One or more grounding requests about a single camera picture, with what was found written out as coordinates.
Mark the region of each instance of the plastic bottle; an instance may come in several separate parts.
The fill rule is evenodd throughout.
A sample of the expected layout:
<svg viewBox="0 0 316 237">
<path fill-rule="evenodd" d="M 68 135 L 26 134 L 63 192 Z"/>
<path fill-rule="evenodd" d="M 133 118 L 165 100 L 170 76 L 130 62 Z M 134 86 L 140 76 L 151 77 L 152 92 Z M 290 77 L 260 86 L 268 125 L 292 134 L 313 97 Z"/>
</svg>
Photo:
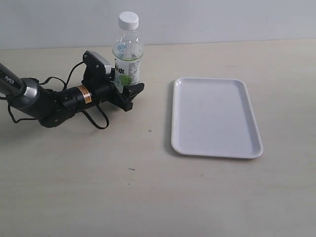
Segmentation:
<svg viewBox="0 0 316 237">
<path fill-rule="evenodd" d="M 112 51 L 115 56 L 114 84 L 119 92 L 123 86 L 136 85 L 140 82 L 139 67 L 143 56 L 143 45 L 139 41 L 138 16 L 134 12 L 125 11 L 119 15 L 120 36 Z"/>
</svg>

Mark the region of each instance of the beige table surface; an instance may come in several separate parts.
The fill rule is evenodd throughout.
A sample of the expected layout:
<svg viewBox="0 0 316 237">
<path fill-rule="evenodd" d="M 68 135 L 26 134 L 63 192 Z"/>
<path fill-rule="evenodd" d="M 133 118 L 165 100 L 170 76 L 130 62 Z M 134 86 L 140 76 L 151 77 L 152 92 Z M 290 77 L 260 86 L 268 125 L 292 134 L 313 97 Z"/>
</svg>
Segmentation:
<svg viewBox="0 0 316 237">
<path fill-rule="evenodd" d="M 109 47 L 90 49 L 114 61 Z M 0 61 L 19 77 L 65 79 L 85 50 L 0 51 Z M 0 236 L 316 236 L 316 40 L 145 51 L 146 88 L 130 112 L 102 106 L 107 130 L 82 114 L 54 129 L 15 125 L 0 103 Z M 246 83 L 264 145 L 260 158 L 191 158 L 172 150 L 172 82 L 185 76 Z"/>
</svg>

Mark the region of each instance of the plastic tray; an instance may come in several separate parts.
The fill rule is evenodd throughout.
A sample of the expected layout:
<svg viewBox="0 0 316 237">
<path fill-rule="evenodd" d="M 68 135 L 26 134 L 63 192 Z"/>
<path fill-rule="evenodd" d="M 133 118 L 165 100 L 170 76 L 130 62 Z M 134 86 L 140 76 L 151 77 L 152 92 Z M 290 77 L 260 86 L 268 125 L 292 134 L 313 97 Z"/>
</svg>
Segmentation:
<svg viewBox="0 0 316 237">
<path fill-rule="evenodd" d="M 184 155 L 259 157 L 263 146 L 245 84 L 236 79 L 176 80 L 171 144 Z"/>
</svg>

